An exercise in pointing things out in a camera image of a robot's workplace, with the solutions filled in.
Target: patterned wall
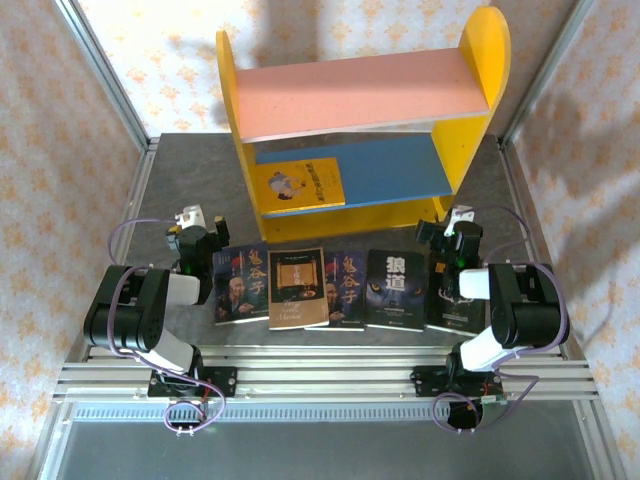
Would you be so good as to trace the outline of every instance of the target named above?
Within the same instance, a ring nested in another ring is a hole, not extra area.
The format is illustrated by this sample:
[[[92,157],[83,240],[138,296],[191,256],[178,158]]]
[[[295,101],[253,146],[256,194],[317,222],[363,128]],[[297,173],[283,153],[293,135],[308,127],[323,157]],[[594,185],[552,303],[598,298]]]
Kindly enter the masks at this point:
[[[504,131],[573,0],[80,0],[151,136],[227,131],[215,32],[239,68],[454,47],[481,5],[513,42],[511,80],[491,130]]]
[[[0,12],[0,477],[23,478],[138,151],[51,0]]]
[[[516,140],[629,478],[640,471],[640,3],[596,0]]]

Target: dark book cover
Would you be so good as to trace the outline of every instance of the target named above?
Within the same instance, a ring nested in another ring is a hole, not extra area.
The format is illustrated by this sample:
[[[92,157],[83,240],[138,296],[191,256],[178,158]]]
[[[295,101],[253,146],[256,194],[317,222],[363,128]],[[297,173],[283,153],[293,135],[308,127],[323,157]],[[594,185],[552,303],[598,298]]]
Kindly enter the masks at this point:
[[[269,329],[329,324],[321,248],[269,252]]]
[[[228,247],[213,254],[216,325],[269,318],[267,246]]]
[[[325,252],[325,295],[329,325],[310,330],[364,330],[364,287],[366,254],[362,250]]]
[[[485,301],[461,299],[453,302],[443,294],[442,281],[447,265],[442,256],[429,256],[429,285],[425,312],[427,328],[475,337],[485,329]]]
[[[369,250],[365,322],[369,327],[424,330],[424,257]]]

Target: book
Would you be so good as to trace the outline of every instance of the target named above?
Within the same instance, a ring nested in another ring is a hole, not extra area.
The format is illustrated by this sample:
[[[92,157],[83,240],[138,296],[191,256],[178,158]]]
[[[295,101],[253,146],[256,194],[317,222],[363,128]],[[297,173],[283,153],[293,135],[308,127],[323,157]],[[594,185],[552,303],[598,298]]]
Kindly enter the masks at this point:
[[[262,215],[345,203],[335,157],[257,165],[256,185]]]
[[[265,244],[227,247],[213,254],[215,325],[269,318]]]
[[[429,256],[429,285],[425,326],[435,330],[475,337],[485,329],[485,301],[460,299],[454,302],[442,291],[447,263],[441,254]]]
[[[269,329],[329,324],[321,248],[269,252]]]
[[[369,250],[365,300],[367,326],[424,330],[424,273],[421,253]]]
[[[366,255],[362,250],[325,252],[325,295],[329,325],[309,330],[364,331]]]

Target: wooden shelf board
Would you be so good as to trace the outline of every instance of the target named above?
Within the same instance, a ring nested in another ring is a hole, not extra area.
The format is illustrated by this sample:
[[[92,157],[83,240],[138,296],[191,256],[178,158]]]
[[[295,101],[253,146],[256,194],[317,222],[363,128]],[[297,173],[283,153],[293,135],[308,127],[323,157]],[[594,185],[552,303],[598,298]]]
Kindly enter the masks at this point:
[[[345,205],[263,214],[262,217],[312,214],[452,193],[430,135],[261,153],[256,160],[258,164],[266,164],[326,157],[338,160]]]
[[[457,48],[239,70],[237,86],[243,142],[489,111]]]

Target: blue shelf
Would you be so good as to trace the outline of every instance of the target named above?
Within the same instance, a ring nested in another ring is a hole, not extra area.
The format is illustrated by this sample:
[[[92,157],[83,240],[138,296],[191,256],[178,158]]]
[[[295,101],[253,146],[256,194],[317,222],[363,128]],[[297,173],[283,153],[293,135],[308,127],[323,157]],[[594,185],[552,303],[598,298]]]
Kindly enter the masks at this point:
[[[258,165],[336,157],[345,205],[273,213],[264,218],[380,205],[453,193],[430,135],[261,153]]]

